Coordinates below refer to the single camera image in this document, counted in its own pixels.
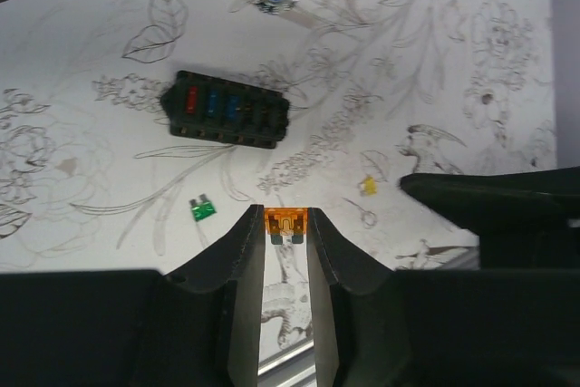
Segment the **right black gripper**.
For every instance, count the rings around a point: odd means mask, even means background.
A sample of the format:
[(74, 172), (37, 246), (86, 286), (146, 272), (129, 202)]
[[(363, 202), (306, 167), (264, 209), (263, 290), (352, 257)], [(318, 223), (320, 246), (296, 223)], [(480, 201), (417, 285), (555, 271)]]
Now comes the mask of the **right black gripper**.
[(579, 267), (579, 168), (494, 176), (416, 173), (399, 187), (478, 236), (479, 267)]

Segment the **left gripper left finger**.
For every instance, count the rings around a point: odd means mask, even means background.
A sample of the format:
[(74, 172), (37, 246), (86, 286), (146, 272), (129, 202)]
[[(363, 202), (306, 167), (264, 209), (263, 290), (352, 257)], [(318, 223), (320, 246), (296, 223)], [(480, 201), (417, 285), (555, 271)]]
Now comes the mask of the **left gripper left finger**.
[(166, 386), (255, 386), (265, 272), (264, 209), (250, 206), (163, 289)]

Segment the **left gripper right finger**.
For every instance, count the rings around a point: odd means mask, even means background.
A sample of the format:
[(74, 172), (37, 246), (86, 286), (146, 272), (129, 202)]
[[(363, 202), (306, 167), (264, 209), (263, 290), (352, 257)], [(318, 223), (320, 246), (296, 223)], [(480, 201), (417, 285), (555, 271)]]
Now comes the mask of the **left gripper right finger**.
[(308, 209), (307, 265), (320, 386), (388, 386), (399, 307), (392, 272)]

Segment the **orange blade fuse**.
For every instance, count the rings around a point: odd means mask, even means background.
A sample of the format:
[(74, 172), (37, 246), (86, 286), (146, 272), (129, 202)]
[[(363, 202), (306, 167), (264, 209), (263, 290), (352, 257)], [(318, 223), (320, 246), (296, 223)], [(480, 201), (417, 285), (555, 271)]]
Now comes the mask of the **orange blade fuse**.
[(307, 229), (307, 208), (266, 208), (266, 233), (275, 246), (303, 244)]

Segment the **black fuse box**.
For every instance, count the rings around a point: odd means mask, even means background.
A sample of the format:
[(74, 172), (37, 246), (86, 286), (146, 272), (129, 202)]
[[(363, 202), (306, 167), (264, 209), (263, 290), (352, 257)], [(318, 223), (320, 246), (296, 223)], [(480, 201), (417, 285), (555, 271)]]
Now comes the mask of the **black fuse box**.
[(160, 97), (173, 136), (272, 150), (289, 125), (281, 92), (179, 71)]

